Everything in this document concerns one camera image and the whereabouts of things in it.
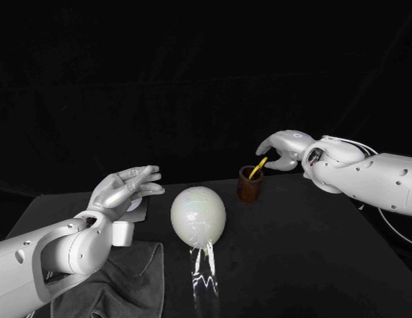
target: brown cup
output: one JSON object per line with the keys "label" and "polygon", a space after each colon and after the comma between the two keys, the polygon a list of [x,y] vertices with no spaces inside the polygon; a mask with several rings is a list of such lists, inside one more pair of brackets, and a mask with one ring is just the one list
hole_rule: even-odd
{"label": "brown cup", "polygon": [[263,172],[259,170],[249,180],[249,175],[255,166],[243,166],[239,170],[237,181],[237,197],[243,202],[255,202],[260,194],[260,182],[263,180]]}

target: gray cloth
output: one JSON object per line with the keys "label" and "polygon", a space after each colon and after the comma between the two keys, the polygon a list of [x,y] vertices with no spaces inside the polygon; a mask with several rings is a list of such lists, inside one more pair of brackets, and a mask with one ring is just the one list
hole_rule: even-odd
{"label": "gray cloth", "polygon": [[51,301],[54,318],[159,318],[164,301],[162,244],[135,240],[112,247],[99,272]]}

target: black backdrop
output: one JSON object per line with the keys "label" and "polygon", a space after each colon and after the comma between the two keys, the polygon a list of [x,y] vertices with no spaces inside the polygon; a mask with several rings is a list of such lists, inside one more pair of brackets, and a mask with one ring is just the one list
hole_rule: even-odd
{"label": "black backdrop", "polygon": [[285,129],[412,156],[412,1],[210,9],[0,6],[0,215],[133,166],[236,178]]}

